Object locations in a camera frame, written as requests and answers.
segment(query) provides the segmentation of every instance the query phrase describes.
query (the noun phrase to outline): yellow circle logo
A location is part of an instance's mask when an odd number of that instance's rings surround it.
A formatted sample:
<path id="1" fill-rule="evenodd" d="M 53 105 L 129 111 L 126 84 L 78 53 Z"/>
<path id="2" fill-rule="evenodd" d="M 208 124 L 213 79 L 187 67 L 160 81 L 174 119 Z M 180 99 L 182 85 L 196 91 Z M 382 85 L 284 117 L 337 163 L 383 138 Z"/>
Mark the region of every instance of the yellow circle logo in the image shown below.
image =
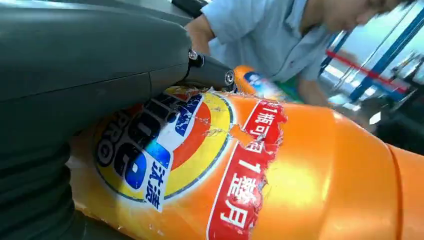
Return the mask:
<path id="1" fill-rule="evenodd" d="M 165 200 L 213 168 L 233 118 L 221 96 L 163 93 L 101 121 L 94 135 L 97 170 L 123 197 L 161 211 Z"/>

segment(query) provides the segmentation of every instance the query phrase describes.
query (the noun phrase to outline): red label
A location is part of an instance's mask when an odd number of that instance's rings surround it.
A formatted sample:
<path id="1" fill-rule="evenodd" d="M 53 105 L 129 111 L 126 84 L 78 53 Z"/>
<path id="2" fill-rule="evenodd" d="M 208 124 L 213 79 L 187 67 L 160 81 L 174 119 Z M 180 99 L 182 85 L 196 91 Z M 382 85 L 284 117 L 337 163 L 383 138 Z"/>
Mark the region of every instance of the red label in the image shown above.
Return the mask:
<path id="1" fill-rule="evenodd" d="M 261 100 L 243 130 L 256 141 L 239 142 L 228 161 L 212 207 L 206 230 L 208 240 L 247 240 L 262 208 L 265 170 L 281 144 L 280 123 L 286 122 L 283 107 Z"/>

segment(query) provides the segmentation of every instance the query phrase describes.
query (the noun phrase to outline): orange bottle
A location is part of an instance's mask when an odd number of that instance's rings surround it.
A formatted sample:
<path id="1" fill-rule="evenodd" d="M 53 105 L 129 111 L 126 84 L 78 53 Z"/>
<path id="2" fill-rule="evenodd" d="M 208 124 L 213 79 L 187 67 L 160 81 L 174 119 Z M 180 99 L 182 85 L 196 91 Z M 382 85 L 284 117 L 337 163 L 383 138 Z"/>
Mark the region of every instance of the orange bottle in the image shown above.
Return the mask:
<path id="1" fill-rule="evenodd" d="M 170 89 L 71 144 L 77 208 L 135 239 L 424 239 L 424 156 L 330 109 Z"/>

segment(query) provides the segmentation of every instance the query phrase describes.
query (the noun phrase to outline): man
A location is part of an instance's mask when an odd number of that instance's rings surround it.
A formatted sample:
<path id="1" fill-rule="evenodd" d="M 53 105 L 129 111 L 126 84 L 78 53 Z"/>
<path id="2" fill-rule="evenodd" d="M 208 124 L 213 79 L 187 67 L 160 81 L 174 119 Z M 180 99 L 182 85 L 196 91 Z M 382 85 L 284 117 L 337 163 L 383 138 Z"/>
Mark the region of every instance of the man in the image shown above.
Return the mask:
<path id="1" fill-rule="evenodd" d="M 186 29 L 193 49 L 274 81 L 297 78 L 306 104 L 329 107 L 316 81 L 331 35 L 414 0 L 213 0 Z"/>

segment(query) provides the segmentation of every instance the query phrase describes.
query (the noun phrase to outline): blue pole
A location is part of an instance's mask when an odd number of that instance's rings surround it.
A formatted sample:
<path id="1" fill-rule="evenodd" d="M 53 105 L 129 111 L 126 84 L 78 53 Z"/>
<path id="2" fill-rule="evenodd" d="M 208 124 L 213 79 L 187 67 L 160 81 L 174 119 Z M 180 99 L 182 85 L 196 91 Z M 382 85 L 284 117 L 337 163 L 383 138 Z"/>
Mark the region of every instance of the blue pole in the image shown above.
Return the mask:
<path id="1" fill-rule="evenodd" d="M 348 37 L 351 35 L 351 32 L 347 32 L 344 34 L 344 36 L 340 39 L 340 41 L 337 43 L 337 45 L 334 47 L 333 52 L 337 53 L 343 46 L 343 44 L 346 42 L 346 40 L 348 39 Z M 334 40 L 336 39 L 337 35 L 332 36 L 332 40 L 330 41 L 330 45 L 331 43 L 334 42 Z M 331 60 L 333 60 L 332 57 L 327 56 L 324 61 L 322 61 L 321 63 L 321 69 L 319 70 L 319 75 L 321 75 L 324 70 L 326 69 L 326 67 L 330 64 Z"/>
<path id="2" fill-rule="evenodd" d="M 383 54 L 380 60 L 372 68 L 372 72 L 381 74 L 389 64 L 396 58 L 396 56 L 405 48 L 405 46 L 411 41 L 411 39 L 418 33 L 418 31 L 424 26 L 424 8 L 418 13 L 414 20 L 405 28 L 400 34 L 399 38 L 389 47 L 389 49 Z M 388 88 L 381 84 L 376 84 L 373 78 L 366 76 L 360 85 L 353 90 L 350 94 L 350 99 L 355 102 L 357 101 L 365 91 L 372 85 L 376 85 L 385 92 L 389 92 L 390 96 L 395 100 L 399 101 L 402 99 L 402 95 L 398 92 L 391 92 Z"/>

